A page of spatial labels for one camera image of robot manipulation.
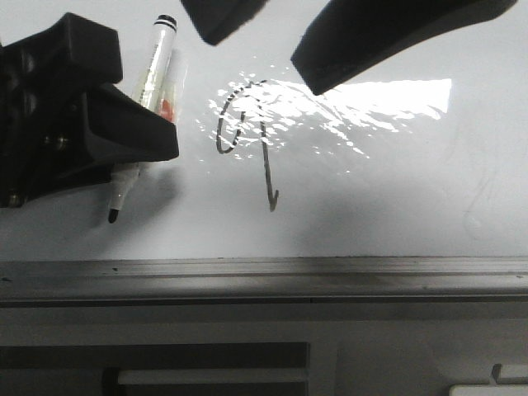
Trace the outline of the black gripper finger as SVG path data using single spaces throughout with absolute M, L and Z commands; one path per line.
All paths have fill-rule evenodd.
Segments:
M 438 35 L 498 18 L 514 1 L 331 1 L 291 56 L 321 95 L 389 57 Z

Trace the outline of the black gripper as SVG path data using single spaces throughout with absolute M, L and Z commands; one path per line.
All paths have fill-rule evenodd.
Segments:
M 161 162 L 179 156 L 172 122 L 103 84 L 121 78 L 117 32 L 72 13 L 1 49 L 3 207 L 28 199 L 31 168 L 46 135 L 84 93 L 83 145 L 95 163 Z

